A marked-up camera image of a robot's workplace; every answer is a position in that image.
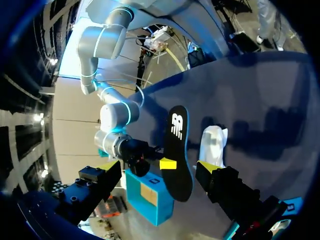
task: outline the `robotic arm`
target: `robotic arm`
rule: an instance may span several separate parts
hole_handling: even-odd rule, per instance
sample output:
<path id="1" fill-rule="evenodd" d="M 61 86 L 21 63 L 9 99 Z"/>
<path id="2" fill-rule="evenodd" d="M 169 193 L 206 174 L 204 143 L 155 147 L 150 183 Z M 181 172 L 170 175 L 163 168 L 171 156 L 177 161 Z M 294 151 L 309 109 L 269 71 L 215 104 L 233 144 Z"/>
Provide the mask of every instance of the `robotic arm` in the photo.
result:
<path id="1" fill-rule="evenodd" d="M 152 149 L 148 143 L 134 140 L 123 133 L 123 127 L 138 120 L 140 109 L 136 102 L 122 96 L 108 83 L 97 81 L 98 58 L 117 58 L 125 43 L 127 30 L 154 23 L 178 29 L 201 45 L 212 59 L 223 58 L 230 54 L 224 36 L 226 31 L 207 0 L 92 0 L 86 11 L 93 22 L 103 24 L 103 27 L 87 27 L 77 48 L 82 92 L 85 95 L 97 92 L 105 103 L 100 111 L 101 127 L 94 137 L 94 143 L 111 158 L 129 163 L 124 156 L 131 156 L 131 159 L 132 155 L 139 152 L 136 158 L 140 159 Z M 124 143 L 134 152 L 124 153 Z"/>

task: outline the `blue table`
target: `blue table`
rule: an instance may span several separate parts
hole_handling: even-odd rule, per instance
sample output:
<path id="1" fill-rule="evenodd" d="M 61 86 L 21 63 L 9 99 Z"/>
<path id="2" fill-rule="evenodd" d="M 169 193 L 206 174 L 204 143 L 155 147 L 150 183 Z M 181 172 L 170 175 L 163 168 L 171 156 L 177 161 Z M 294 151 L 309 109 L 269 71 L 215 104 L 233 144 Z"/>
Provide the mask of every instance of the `blue table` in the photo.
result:
<path id="1" fill-rule="evenodd" d="M 229 130 L 225 164 L 260 189 L 263 200 L 305 196 L 320 150 L 319 86 L 307 55 L 271 51 L 225 58 L 165 79 L 144 94 L 139 120 L 127 127 L 133 138 L 162 145 L 169 109 L 183 105 L 190 115 L 191 166 L 203 130 L 223 124 Z M 131 98 L 141 100 L 139 93 Z M 231 223 L 197 182 L 187 203 L 175 203 L 171 221 L 215 238 Z"/>

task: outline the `floor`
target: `floor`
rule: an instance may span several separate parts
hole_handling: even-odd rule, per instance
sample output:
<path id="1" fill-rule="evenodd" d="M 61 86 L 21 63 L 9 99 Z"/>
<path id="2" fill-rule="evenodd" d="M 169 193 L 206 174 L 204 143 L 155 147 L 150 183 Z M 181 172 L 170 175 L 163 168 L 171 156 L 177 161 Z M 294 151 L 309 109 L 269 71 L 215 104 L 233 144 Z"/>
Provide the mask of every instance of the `floor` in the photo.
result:
<path id="1" fill-rule="evenodd" d="M 236 0 L 231 0 L 230 2 L 239 3 Z M 256 41 L 259 22 L 258 22 L 258 8 L 257 8 L 257 0 L 248 0 L 248 4 L 252 9 L 252 13 L 248 12 L 249 9 L 246 6 L 239 5 L 236 8 L 236 13 L 232 11 L 234 8 L 229 6 L 228 8 L 224 8 L 225 12 L 231 19 L 231 22 L 237 32 L 244 31 L 253 41 Z M 218 11 L 218 15 L 221 20 L 226 25 L 226 19 L 223 17 L 221 12 Z M 169 50 L 176 56 L 184 69 L 187 68 L 186 56 L 187 56 L 187 45 L 184 37 L 177 31 L 174 31 L 176 34 L 172 37 L 173 39 L 169 39 L 167 41 Z M 261 45 L 262 51 L 276 51 L 273 45 L 273 33 L 270 34 L 269 41 L 265 41 Z M 294 51 L 305 53 L 304 46 L 294 31 L 290 31 L 287 36 L 287 40 L 283 46 L 285 51 Z M 157 83 L 163 79 L 171 77 L 175 74 L 181 72 L 181 69 L 178 67 L 176 61 L 168 54 L 162 55 L 159 57 L 153 57 L 147 64 L 145 69 L 143 78 L 148 80 L 150 83 Z"/>
<path id="2" fill-rule="evenodd" d="M 246 34 L 255 41 L 257 37 L 257 31 L 259 28 L 258 16 L 257 16 L 257 2 L 256 0 L 248 0 L 253 13 L 240 12 L 233 14 L 232 11 L 226 10 L 229 17 L 232 17 L 232 23 L 237 31 L 245 31 Z M 175 55 L 177 60 L 180 62 L 184 70 L 187 69 L 186 56 L 187 56 L 187 44 L 182 35 L 176 32 L 173 39 L 167 41 L 169 50 Z M 284 49 L 286 51 L 297 51 L 304 53 L 304 47 L 299 38 L 294 34 L 290 33 Z M 275 51 L 272 45 L 261 46 L 262 51 Z M 166 53 L 159 58 L 151 57 L 145 59 L 147 67 L 145 69 L 143 78 L 147 82 L 143 83 L 143 87 L 148 87 L 150 84 L 157 83 L 163 79 L 180 73 L 181 67 L 178 66 L 177 60 Z M 185 229 L 183 225 L 173 225 L 171 221 L 161 224 L 158 227 L 153 226 L 147 220 L 145 220 L 138 212 L 130 207 L 128 203 L 128 212 L 121 214 L 120 216 L 113 217 L 110 219 L 110 223 L 113 228 L 119 233 L 121 239 L 141 239 L 141 240 L 214 240 L 209 236 L 205 236 L 199 232 L 191 232 Z"/>

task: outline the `light fixture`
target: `light fixture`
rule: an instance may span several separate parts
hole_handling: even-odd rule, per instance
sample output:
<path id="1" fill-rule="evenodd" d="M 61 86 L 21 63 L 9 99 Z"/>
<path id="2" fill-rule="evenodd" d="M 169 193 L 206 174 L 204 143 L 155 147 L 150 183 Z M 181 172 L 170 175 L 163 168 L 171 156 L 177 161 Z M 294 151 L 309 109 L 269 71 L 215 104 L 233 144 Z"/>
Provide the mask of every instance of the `light fixture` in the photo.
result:
<path id="1" fill-rule="evenodd" d="M 42 120 L 42 117 L 39 114 L 35 114 L 33 116 L 33 120 L 38 123 Z"/>
<path id="2" fill-rule="evenodd" d="M 43 118 L 44 118 L 43 113 L 33 115 L 33 120 L 37 123 L 42 122 Z"/>
<path id="3" fill-rule="evenodd" d="M 51 58 L 49 61 L 50 61 L 51 65 L 54 66 L 54 65 L 57 64 L 58 59 L 53 59 L 53 58 Z"/>
<path id="4" fill-rule="evenodd" d="M 47 175 L 49 174 L 48 170 L 43 170 L 43 172 L 41 173 L 41 177 L 45 178 Z"/>

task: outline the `metal beam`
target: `metal beam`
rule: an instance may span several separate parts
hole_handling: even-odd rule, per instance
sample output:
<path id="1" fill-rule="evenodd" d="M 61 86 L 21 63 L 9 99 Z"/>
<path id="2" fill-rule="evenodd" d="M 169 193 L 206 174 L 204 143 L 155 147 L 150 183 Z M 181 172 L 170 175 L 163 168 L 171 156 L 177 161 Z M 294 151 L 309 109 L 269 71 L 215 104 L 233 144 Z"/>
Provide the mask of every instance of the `metal beam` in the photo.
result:
<path id="1" fill-rule="evenodd" d="M 80 0 L 71 0 L 67 5 L 65 5 L 64 8 L 62 8 L 49 21 L 47 19 L 45 19 L 45 17 L 43 16 L 43 28 L 44 28 L 44 31 L 49 31 L 50 28 L 52 28 L 52 26 L 59 20 L 59 18 L 61 18 L 65 13 L 67 13 L 67 11 L 69 11 L 69 9 L 79 1 Z"/>
<path id="2" fill-rule="evenodd" d="M 3 74 L 4 79 L 6 79 L 10 84 L 12 84 L 15 88 L 17 88 L 18 90 L 20 90 L 21 92 L 23 92 L 25 95 L 27 95 L 28 97 L 37 100 L 39 103 L 41 104 L 45 104 L 43 101 L 40 100 L 40 98 L 37 98 L 35 96 L 33 96 L 32 94 L 30 94 L 29 92 L 27 92 L 26 90 L 24 90 L 22 87 L 20 87 L 18 84 L 16 84 L 8 75 L 6 75 L 5 73 Z"/>
<path id="3" fill-rule="evenodd" d="M 39 91 L 39 93 L 47 96 L 54 96 L 55 90 L 56 88 L 54 86 L 52 87 L 43 86 L 42 89 Z"/>

